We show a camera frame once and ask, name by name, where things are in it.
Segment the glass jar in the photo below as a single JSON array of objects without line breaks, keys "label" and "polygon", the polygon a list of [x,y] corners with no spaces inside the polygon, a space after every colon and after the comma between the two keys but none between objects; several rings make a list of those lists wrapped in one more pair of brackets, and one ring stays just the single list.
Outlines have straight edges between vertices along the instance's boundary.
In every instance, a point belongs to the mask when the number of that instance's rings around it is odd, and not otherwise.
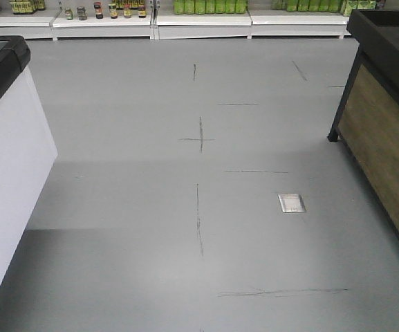
[{"label": "glass jar", "polygon": [[126,19],[130,19],[131,18],[130,3],[125,3],[124,4],[124,17]]},{"label": "glass jar", "polygon": [[84,6],[77,7],[76,13],[77,13],[77,17],[78,17],[78,19],[80,19],[80,21],[85,21],[87,19],[86,8]]},{"label": "glass jar", "polygon": [[144,19],[147,16],[147,12],[145,11],[145,6],[138,6],[138,17],[140,19]]},{"label": "glass jar", "polygon": [[72,12],[72,8],[66,8],[64,15],[66,15],[66,19],[71,20],[73,19],[73,12]]},{"label": "glass jar", "polygon": [[110,10],[110,18],[117,19],[118,18],[118,7],[116,3],[109,3],[109,10]]},{"label": "glass jar", "polygon": [[95,8],[95,14],[97,19],[102,19],[104,18],[104,14],[102,14],[102,7],[100,2],[95,2],[93,4],[93,7]]}]

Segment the bottle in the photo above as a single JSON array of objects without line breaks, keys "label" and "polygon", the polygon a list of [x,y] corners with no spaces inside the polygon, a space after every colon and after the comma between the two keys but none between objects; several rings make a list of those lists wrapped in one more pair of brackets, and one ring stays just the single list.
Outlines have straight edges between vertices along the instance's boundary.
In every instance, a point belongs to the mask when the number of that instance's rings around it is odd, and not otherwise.
[{"label": "bottle", "polygon": [[130,3],[125,3],[124,4],[124,17],[126,19],[130,19],[131,18]]},{"label": "bottle", "polygon": [[297,0],[288,0],[287,12],[295,12],[297,10]]},{"label": "bottle", "polygon": [[118,7],[116,3],[109,3],[109,11],[110,11],[110,18],[117,19],[118,18]]},{"label": "bottle", "polygon": [[339,9],[340,9],[340,0],[330,0],[330,4],[328,5],[328,11],[339,12]]},{"label": "bottle", "polygon": [[205,0],[195,0],[194,13],[198,15],[205,14]]},{"label": "bottle", "polygon": [[328,5],[330,4],[330,0],[321,0],[319,4],[319,11],[326,12],[328,10]]},{"label": "bottle", "polygon": [[215,0],[215,9],[214,12],[216,14],[223,14],[225,12],[225,0]]},{"label": "bottle", "polygon": [[84,6],[77,7],[76,13],[77,13],[77,17],[78,17],[78,19],[80,19],[80,21],[85,21],[87,19],[86,8]]},{"label": "bottle", "polygon": [[185,14],[194,14],[194,0],[184,0]]},{"label": "bottle", "polygon": [[97,19],[102,19],[104,18],[104,14],[102,14],[102,7],[100,2],[95,2],[93,4],[93,7],[95,7],[95,14]]},{"label": "bottle", "polygon": [[72,8],[66,8],[64,14],[66,15],[66,19],[68,20],[73,19]]},{"label": "bottle", "polygon": [[299,3],[297,4],[297,10],[299,12],[308,12],[309,3],[310,0],[299,0]]},{"label": "bottle", "polygon": [[237,14],[245,14],[245,9],[247,5],[245,0],[236,0],[236,10],[235,13]]},{"label": "bottle", "polygon": [[173,0],[173,11],[176,15],[184,13],[184,0]]},{"label": "bottle", "polygon": [[147,16],[147,12],[145,11],[145,6],[138,6],[138,17],[140,19],[144,19]]},{"label": "bottle", "polygon": [[282,0],[272,0],[271,9],[273,10],[282,9]]},{"label": "bottle", "polygon": [[310,3],[308,4],[308,11],[317,12],[319,10],[319,2],[320,0],[310,0]]},{"label": "bottle", "polygon": [[236,0],[225,0],[225,13],[234,14],[236,10]]},{"label": "bottle", "polygon": [[205,0],[205,13],[214,14],[214,8],[216,7],[216,0]]}]

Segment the wood panel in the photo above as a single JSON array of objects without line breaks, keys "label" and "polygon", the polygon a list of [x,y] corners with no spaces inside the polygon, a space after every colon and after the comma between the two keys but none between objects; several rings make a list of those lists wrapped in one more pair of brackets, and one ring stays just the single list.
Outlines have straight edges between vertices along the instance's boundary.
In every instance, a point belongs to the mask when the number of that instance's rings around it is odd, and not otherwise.
[{"label": "wood panel", "polygon": [[338,129],[399,231],[399,105],[364,65]]}]

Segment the cabinet leg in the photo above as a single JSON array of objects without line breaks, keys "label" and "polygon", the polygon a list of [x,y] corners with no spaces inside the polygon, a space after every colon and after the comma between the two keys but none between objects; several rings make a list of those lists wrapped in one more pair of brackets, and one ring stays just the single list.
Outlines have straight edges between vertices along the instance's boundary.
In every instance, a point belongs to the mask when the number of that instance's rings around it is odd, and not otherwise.
[{"label": "cabinet leg", "polygon": [[330,142],[337,142],[339,139],[339,134],[337,133],[336,129],[332,128],[330,133],[328,133],[327,138]]}]

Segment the black counter edge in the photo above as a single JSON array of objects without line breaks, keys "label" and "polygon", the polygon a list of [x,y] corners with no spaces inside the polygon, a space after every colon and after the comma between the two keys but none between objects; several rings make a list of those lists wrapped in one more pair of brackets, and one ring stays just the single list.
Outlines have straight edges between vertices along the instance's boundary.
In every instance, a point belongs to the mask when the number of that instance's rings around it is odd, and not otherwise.
[{"label": "black counter edge", "polygon": [[399,90],[399,50],[383,35],[370,36],[361,33],[364,30],[374,29],[374,24],[362,15],[364,11],[366,10],[354,10],[346,29],[356,38],[364,53]]}]

